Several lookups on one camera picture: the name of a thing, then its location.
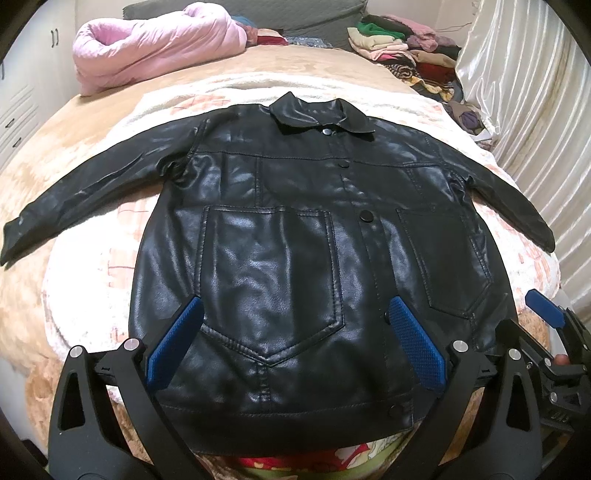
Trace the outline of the black leather jacket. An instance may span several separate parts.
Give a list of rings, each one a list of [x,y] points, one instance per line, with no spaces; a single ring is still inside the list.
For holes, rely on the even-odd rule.
[[[204,304],[158,397],[197,453],[349,447],[422,420],[433,399],[388,325],[391,300],[479,351],[517,316],[474,196],[555,248],[530,201],[458,150],[342,99],[286,94],[174,120],[90,158],[5,225],[2,262],[154,183],[129,332],[152,331],[190,297]]]

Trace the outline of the pile of folded clothes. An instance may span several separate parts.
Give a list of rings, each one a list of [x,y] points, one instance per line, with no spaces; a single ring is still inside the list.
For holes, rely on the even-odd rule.
[[[435,100],[477,142],[491,139],[478,107],[465,100],[457,73],[462,48],[433,28],[396,15],[363,16],[348,29],[356,54],[384,66],[416,93]]]

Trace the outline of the red blue clothes at headboard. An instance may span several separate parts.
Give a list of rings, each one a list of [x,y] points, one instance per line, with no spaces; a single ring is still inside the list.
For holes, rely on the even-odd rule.
[[[287,39],[273,29],[257,28],[249,19],[242,16],[232,16],[238,26],[245,30],[246,46],[253,47],[257,45],[287,46]]]

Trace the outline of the white satin curtain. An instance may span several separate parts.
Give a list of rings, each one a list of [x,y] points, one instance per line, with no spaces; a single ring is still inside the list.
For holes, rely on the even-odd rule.
[[[590,65],[545,1],[482,1],[458,70],[493,154],[554,232],[562,289],[590,318]]]

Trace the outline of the beige bed sheet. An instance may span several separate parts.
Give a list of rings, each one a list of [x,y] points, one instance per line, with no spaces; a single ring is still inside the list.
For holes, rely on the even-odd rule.
[[[130,87],[75,97],[3,170],[1,216],[8,219],[92,154],[168,120],[238,103],[269,103],[285,91],[304,99],[342,97],[367,113],[416,127],[494,173],[480,148],[433,100],[384,67],[339,49],[265,46]],[[127,196],[1,274],[1,355],[25,375],[33,438],[48,437],[50,408],[69,344],[102,350],[126,336],[133,264],[158,196]]]

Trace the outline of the grey headboard cushion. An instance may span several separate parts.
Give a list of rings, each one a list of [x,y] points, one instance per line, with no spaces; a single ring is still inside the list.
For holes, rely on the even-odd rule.
[[[228,0],[215,1],[230,16],[249,19],[259,28],[287,37],[319,38],[335,48],[351,49],[349,27],[363,17],[366,1],[345,0]]]

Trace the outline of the white wardrobe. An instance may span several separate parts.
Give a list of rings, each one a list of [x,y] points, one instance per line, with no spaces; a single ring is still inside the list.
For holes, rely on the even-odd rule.
[[[75,3],[47,1],[1,62],[1,166],[79,91],[72,59]]]

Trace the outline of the pink puffy quilt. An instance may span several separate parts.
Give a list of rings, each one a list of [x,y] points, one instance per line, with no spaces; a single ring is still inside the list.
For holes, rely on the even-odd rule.
[[[195,2],[145,20],[99,18],[78,30],[72,56],[80,94],[149,80],[245,52],[249,33],[222,6]]]

